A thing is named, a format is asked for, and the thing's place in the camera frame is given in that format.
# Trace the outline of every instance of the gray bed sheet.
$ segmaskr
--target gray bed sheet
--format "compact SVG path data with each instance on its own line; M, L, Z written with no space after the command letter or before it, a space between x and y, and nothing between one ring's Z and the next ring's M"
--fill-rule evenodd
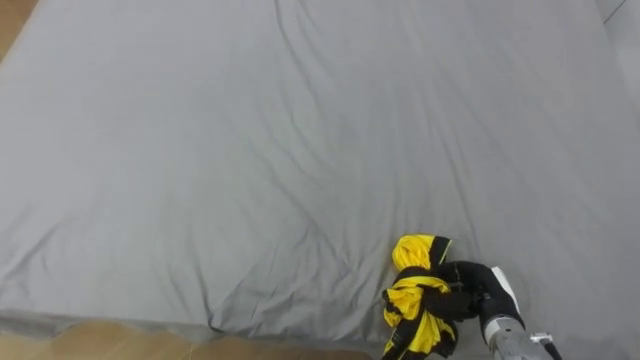
M427 232L566 359L638 358L614 63L592 0L41 0L0 68L0 327L375 353ZM454 358L488 358L475 322Z

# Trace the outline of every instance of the yellow cloth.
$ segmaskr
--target yellow cloth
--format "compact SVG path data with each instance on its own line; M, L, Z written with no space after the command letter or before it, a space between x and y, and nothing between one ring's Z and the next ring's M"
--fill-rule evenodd
M451 292L446 282L428 273L442 264L450 242L434 235L406 235L393 249L393 263L400 274L393 286L385 291L384 319L395 331L385 346L383 359L402 359L407 353L426 356L436 351L436 346L443 342L443 335L448 338L445 342L449 347L455 346L457 332L453 324L421 311L425 291L421 286L441 293ZM447 356L449 350L436 352Z

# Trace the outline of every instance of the yellow and black garment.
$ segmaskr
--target yellow and black garment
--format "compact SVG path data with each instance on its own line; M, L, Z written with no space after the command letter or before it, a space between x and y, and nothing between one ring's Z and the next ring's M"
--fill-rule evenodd
M399 271L393 286L382 294L385 321L394 329L383 360L424 359L431 353L453 353L458 332L453 320L472 317L470 297L453 293L433 270L444 263L451 240L434 235L406 235L393 249Z

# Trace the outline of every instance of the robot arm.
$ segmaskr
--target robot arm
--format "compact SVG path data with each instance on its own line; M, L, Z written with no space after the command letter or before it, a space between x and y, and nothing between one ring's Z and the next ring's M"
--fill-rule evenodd
M547 333L525 330L518 303L498 267L458 261L443 264L438 276L454 291L473 296L472 311L480 318L482 336L496 360L562 360Z

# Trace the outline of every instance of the bed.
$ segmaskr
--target bed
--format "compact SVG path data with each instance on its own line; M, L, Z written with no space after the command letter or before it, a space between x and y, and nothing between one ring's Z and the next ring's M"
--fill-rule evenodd
M593 1L41 0L0 67L0 328L380 354L426 232L566 358L635 358L626 94Z

